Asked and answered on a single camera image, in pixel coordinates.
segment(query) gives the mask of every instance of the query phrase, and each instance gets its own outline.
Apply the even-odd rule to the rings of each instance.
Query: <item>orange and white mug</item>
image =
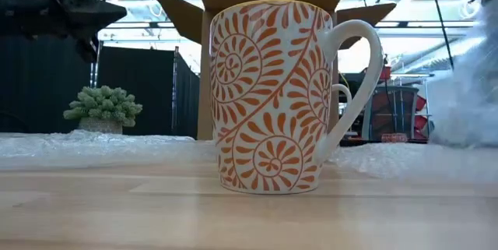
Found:
[[[350,37],[370,42],[370,64],[354,99],[331,84],[331,63]],[[381,74],[381,43],[368,23],[332,29],[331,16],[306,2],[261,0],[214,17],[210,33],[211,109],[219,179],[255,194],[307,192],[323,163],[367,103]],[[331,91],[349,99],[327,134]]]

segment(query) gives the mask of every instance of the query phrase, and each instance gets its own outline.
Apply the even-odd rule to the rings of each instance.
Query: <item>mug handle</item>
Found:
[[[372,96],[372,92],[375,90],[375,86],[381,77],[382,67],[384,65],[381,40],[379,40],[379,36],[375,29],[369,23],[362,20],[349,20],[341,23],[325,36],[325,43],[330,47],[330,56],[328,58],[335,58],[341,44],[350,37],[364,37],[368,40],[370,44],[370,62],[368,63],[365,78],[363,79],[358,92],[356,92],[354,99],[348,103],[344,110],[344,114],[332,131],[318,140],[314,152],[314,159],[318,160],[318,164],[323,164],[330,157],[331,152],[335,150],[342,137],[351,127],[356,117],[358,117],[358,114],[362,111],[363,107],[365,107],[365,104]]]
[[[352,100],[352,95],[351,95],[351,92],[349,91],[349,89],[343,84],[336,83],[330,87],[330,92],[334,92],[334,91],[342,91],[345,94],[345,101],[346,101],[346,108],[347,108],[348,107],[347,105],[349,105],[349,103],[351,103],[351,100]]]

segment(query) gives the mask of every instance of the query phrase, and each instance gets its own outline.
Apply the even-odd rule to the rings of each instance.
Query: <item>orange swirl pattern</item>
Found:
[[[326,132],[330,65],[318,42],[331,17],[301,3],[261,1],[211,25],[211,105],[223,186],[290,193],[316,188],[314,146]]]

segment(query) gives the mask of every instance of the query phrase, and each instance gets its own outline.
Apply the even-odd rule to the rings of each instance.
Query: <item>black partition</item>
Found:
[[[179,54],[175,66],[174,135],[197,138],[200,79]]]
[[[98,86],[120,87],[143,105],[128,135],[172,135],[174,51],[103,47]]]
[[[62,112],[89,85],[71,38],[0,37],[0,132],[70,132]]]

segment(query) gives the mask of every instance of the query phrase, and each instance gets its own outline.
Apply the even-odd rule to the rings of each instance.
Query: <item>wooden table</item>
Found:
[[[229,192],[210,162],[0,173],[1,250],[497,249],[498,186],[328,165],[289,196]]]

